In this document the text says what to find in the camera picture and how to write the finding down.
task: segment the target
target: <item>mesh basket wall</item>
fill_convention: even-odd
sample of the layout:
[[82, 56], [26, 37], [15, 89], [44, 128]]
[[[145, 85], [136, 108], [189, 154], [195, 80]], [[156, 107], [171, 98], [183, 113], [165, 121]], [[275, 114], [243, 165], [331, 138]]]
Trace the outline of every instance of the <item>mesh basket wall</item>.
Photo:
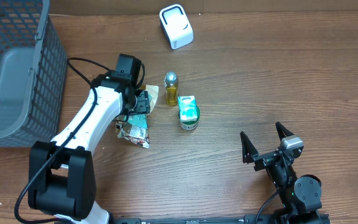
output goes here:
[[[14, 48], [35, 46], [42, 6], [42, 1], [0, 1], [0, 62]], [[38, 40], [41, 51], [34, 53], [38, 67], [29, 67], [35, 75], [29, 112], [21, 127], [0, 138], [0, 146], [31, 146], [37, 140], [49, 141], [57, 132], [67, 56], [49, 16], [41, 22], [46, 25]]]

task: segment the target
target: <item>green can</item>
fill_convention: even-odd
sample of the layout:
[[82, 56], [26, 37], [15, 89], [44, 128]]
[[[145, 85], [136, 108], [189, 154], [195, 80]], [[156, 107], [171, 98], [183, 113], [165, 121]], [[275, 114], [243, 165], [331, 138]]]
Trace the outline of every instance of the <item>green can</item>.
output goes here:
[[200, 119], [200, 109], [197, 106], [197, 120], [196, 121], [181, 122], [179, 119], [179, 123], [180, 123], [181, 128], [183, 128], [184, 130], [194, 130], [198, 126], [199, 119]]

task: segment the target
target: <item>wooden table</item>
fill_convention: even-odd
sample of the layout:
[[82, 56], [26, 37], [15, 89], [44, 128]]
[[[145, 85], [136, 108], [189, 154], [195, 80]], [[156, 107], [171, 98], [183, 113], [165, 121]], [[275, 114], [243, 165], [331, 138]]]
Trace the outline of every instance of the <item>wooden table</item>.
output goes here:
[[[273, 193], [264, 171], [241, 161], [239, 133], [260, 152], [278, 146], [274, 123], [301, 136], [298, 176], [323, 182], [321, 213], [358, 223], [358, 11], [189, 15], [194, 42], [172, 51], [158, 16], [53, 17], [69, 56], [115, 67], [119, 53], [146, 67], [158, 85], [149, 116], [150, 149], [118, 139], [110, 125], [97, 146], [97, 201], [115, 216], [238, 217], [256, 213]], [[88, 78], [99, 68], [76, 62]], [[184, 131], [178, 108], [163, 100], [163, 78], [177, 72], [180, 94], [195, 95], [200, 126]], [[88, 95], [73, 71], [60, 129]], [[0, 223], [17, 223], [16, 198], [27, 180], [29, 149], [0, 148]], [[267, 209], [280, 208], [276, 198]], [[28, 219], [44, 218], [22, 203]]]

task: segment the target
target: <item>crumpled wrapper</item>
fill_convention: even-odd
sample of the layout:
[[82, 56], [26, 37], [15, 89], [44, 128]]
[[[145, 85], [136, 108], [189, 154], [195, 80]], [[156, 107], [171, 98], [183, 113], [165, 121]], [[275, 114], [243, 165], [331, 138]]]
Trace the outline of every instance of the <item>crumpled wrapper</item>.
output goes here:
[[[150, 98], [150, 113], [153, 112], [158, 98], [158, 86], [142, 85]], [[128, 117], [127, 122], [124, 115], [120, 115], [116, 121], [116, 133], [118, 138], [124, 138], [146, 149], [150, 147], [149, 129], [147, 127], [147, 116], [149, 114], [137, 114]]]

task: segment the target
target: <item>yellow liquid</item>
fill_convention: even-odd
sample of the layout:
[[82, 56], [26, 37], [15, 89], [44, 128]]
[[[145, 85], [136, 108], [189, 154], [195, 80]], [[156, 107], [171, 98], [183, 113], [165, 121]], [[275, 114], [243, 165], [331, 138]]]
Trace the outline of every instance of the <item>yellow liquid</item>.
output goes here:
[[178, 104], [178, 88], [176, 86], [166, 87], [167, 94], [165, 100], [168, 105], [175, 106]]

